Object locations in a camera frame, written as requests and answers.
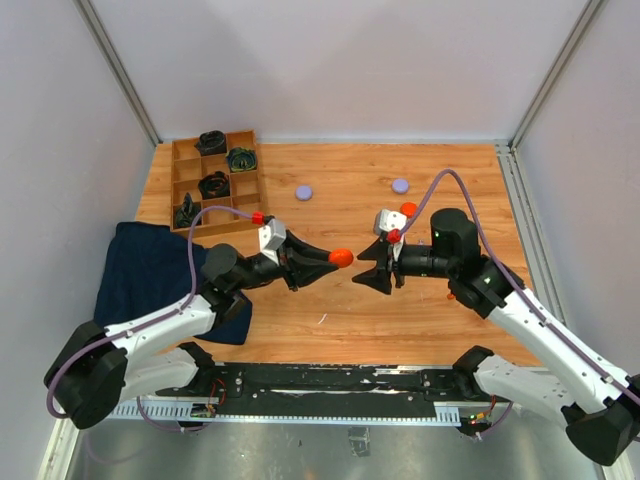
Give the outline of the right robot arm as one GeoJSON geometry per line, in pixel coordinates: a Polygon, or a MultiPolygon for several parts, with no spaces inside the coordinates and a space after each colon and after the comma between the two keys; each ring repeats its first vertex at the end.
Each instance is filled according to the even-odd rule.
{"type": "Polygon", "coordinates": [[[359,259],[374,268],[354,282],[383,294],[408,277],[447,280],[454,299],[517,338],[549,371],[541,376],[476,346],[454,364],[455,392],[517,403],[564,429],[587,458],[613,465],[639,436],[639,378],[596,353],[557,320],[500,261],[482,253],[477,225],[457,208],[436,211],[431,242],[409,244],[405,215],[387,209],[375,219],[377,239],[359,259]]]}

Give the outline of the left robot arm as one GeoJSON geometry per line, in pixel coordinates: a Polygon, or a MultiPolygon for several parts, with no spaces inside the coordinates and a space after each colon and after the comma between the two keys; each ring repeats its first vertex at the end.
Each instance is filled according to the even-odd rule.
{"type": "Polygon", "coordinates": [[[183,298],[120,324],[78,326],[45,375],[46,408],[83,430],[119,404],[159,390],[185,388],[203,395],[213,386],[214,371],[197,345],[179,346],[178,341],[210,333],[237,317],[246,305],[244,290],[282,279],[296,291],[338,268],[330,252],[291,233],[266,241],[249,257],[218,244],[201,268],[202,285],[183,298]]]}

